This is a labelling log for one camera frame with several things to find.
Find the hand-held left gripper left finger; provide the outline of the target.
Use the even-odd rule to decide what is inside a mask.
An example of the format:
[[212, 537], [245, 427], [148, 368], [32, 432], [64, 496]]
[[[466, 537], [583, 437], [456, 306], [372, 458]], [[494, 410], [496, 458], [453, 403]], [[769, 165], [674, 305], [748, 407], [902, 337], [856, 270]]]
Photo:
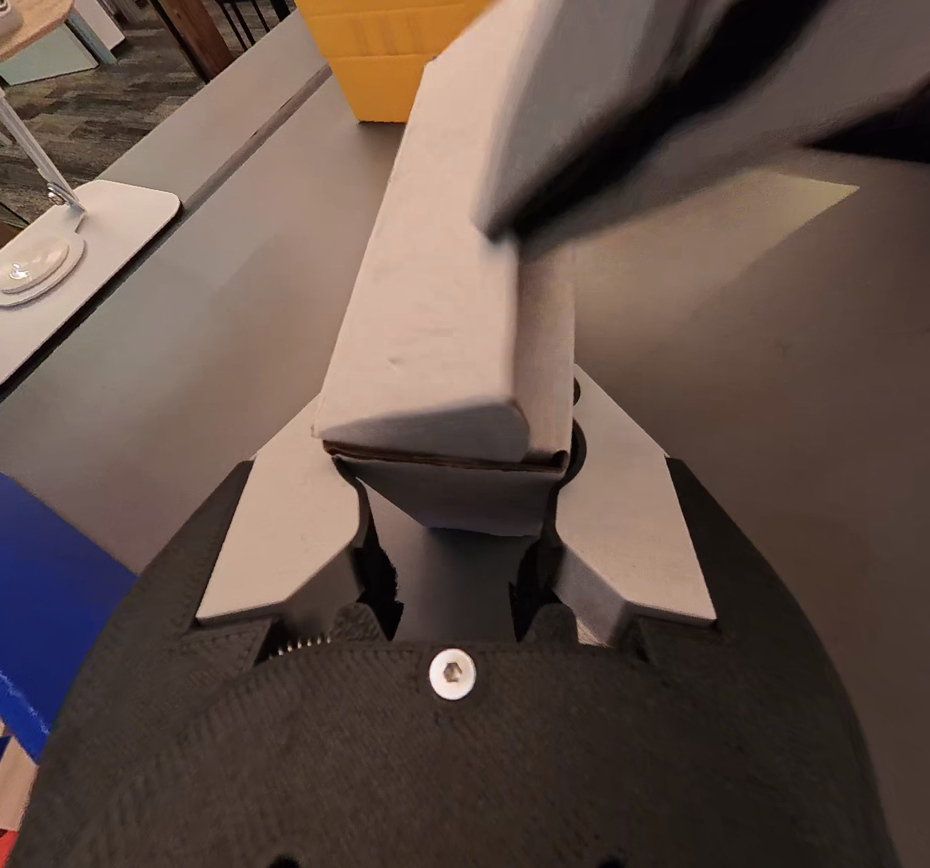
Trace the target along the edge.
[[361, 603], [394, 638], [397, 572], [364, 486], [313, 433], [309, 403], [255, 455], [196, 611], [204, 626], [269, 618], [287, 642], [323, 642]]

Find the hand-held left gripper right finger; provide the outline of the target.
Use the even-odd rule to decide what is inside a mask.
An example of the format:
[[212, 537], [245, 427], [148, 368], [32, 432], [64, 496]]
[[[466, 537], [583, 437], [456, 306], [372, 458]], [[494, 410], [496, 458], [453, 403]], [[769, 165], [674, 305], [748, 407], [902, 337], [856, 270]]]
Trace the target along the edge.
[[663, 448], [580, 367], [573, 419], [568, 471], [511, 584], [516, 639], [557, 603], [600, 645], [622, 640], [639, 617], [713, 626]]

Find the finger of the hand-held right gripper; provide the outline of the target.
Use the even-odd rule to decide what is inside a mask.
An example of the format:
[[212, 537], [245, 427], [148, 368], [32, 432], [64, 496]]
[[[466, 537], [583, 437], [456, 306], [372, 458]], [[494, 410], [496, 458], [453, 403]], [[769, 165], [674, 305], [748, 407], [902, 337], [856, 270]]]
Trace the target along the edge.
[[631, 221], [928, 86], [928, 0], [700, 0], [658, 90], [518, 212], [541, 254]]
[[475, 222], [488, 237], [549, 197], [608, 124], [658, 90], [700, 0], [537, 0], [498, 110]]

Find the blue plastic bin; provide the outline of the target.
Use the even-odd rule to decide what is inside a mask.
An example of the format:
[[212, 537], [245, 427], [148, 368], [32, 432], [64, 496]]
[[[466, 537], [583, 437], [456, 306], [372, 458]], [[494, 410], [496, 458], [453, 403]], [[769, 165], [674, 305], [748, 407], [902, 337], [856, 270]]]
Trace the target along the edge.
[[87, 653], [136, 579], [1, 477], [1, 716], [33, 763]]

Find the white cardboard box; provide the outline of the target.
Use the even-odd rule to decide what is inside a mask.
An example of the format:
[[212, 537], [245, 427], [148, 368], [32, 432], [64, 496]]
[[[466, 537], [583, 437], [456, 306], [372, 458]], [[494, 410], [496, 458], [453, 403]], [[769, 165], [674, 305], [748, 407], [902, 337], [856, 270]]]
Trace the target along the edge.
[[425, 68], [313, 433], [425, 527], [541, 530], [571, 450], [570, 261], [521, 262], [474, 223], [540, 0], [497, 0]]

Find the white metal plate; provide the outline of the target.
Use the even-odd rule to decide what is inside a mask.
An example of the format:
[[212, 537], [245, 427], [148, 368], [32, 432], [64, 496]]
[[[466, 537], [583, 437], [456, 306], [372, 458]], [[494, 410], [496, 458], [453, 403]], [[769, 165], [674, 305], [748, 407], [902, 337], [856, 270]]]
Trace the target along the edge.
[[96, 180], [1, 249], [1, 380], [14, 378], [180, 211], [169, 192]]

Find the wooden beam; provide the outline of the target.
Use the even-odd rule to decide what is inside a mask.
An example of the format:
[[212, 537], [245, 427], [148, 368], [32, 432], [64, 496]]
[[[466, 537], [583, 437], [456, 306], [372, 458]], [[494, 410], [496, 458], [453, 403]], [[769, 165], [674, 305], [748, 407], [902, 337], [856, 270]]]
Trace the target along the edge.
[[233, 63], [233, 55], [202, 0], [150, 0], [204, 83]]

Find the glass sliding door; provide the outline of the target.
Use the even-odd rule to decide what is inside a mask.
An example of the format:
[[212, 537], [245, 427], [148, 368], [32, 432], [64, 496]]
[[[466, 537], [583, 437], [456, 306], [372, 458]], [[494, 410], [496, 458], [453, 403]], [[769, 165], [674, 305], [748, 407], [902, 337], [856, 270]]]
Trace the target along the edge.
[[6, 86], [20, 86], [85, 73], [114, 63], [115, 51], [125, 41], [125, 33], [112, 21], [95, 25], [73, 12], [63, 26], [2, 62], [1, 78]]

